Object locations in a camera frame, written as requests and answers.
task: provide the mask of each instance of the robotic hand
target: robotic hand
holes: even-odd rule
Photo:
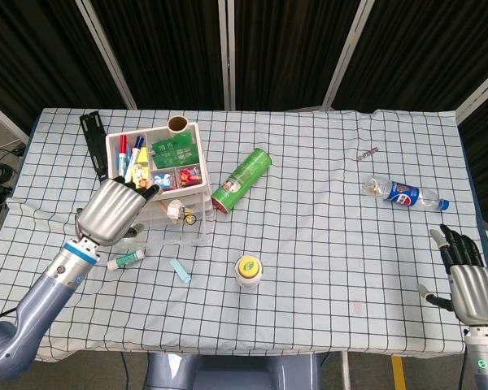
[[[76,238],[65,243],[18,304],[16,326],[0,322],[0,380],[14,379],[31,366],[41,338],[99,260],[98,247],[137,234],[130,226],[159,192],[158,185],[137,192],[120,176],[103,181],[89,204],[78,210]]]
[[[443,235],[430,230],[430,235],[441,251],[450,281],[451,300],[436,297],[418,284],[420,295],[432,305],[455,312],[457,318],[469,326],[464,342],[475,373],[479,390],[488,390],[488,269],[482,262],[475,243],[440,226]]]

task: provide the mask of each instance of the pringles can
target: pringles can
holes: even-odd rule
[[[255,149],[229,178],[211,195],[213,206],[225,214],[271,165],[269,154]]]

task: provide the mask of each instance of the checkered tablecloth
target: checkered tablecloth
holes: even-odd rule
[[[73,211],[99,186],[79,125],[90,111],[41,114],[0,232],[0,312],[18,303],[73,237]],[[419,282],[449,293],[430,228],[443,222],[480,244],[453,112],[100,110],[109,133],[163,126],[177,114],[199,124],[212,189],[256,147],[272,157],[267,175],[230,214],[216,216],[209,245],[147,250],[124,271],[108,271],[107,259],[119,251],[102,249],[43,339],[39,359],[78,349],[462,351],[453,313],[416,291]],[[371,158],[356,161],[374,147]],[[410,210],[361,195],[360,183],[373,172],[436,189],[451,208]],[[255,290],[241,290],[234,279],[243,254],[263,262]],[[190,284],[174,273],[172,258],[192,275]]]

